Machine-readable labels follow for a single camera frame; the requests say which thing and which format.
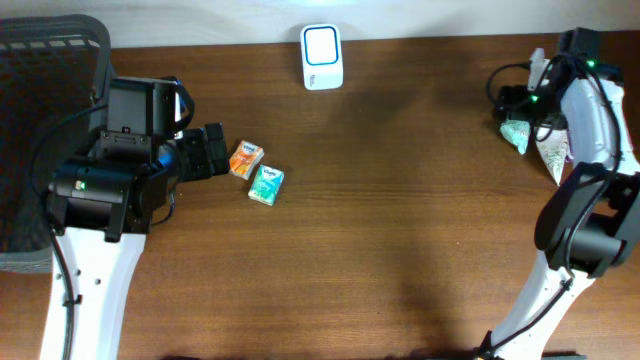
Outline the teal wet wipes pack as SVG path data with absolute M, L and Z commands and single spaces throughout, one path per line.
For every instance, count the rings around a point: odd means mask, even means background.
M 531 134 L 531 127 L 527 121 L 507 119 L 500 125 L 500 133 L 520 155 L 526 153 Z

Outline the small orange tissue pack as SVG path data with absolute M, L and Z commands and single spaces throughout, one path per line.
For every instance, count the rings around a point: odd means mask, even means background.
M 230 173 L 248 180 L 255 166 L 264 156 L 264 149 L 246 140 L 242 140 L 229 160 Z

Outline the white floral cream tube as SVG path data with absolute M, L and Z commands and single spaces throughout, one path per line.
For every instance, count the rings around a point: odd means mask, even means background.
M 552 180 L 560 185 L 564 166 L 570 154 L 568 132 L 546 127 L 536 129 L 536 147 Z

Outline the small teal tissue pack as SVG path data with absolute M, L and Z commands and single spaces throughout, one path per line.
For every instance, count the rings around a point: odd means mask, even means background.
M 283 171 L 261 165 L 249 189 L 249 198 L 273 206 L 284 178 L 285 174 Z

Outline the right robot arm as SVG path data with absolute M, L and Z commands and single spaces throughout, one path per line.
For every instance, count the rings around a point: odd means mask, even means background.
M 599 50 L 598 31 L 566 31 L 553 57 L 538 48 L 522 63 L 526 85 L 488 97 L 505 118 L 567 131 L 573 169 L 538 216 L 533 270 L 477 359 L 544 358 L 574 301 L 639 244 L 639 162 L 623 114 L 624 80 Z

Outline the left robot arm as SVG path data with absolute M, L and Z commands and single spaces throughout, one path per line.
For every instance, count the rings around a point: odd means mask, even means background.
M 195 102 L 175 77 L 116 77 L 101 108 L 40 196 L 54 257 L 42 359 L 116 358 L 155 211 L 178 184 L 230 171 L 221 124 L 191 127 Z

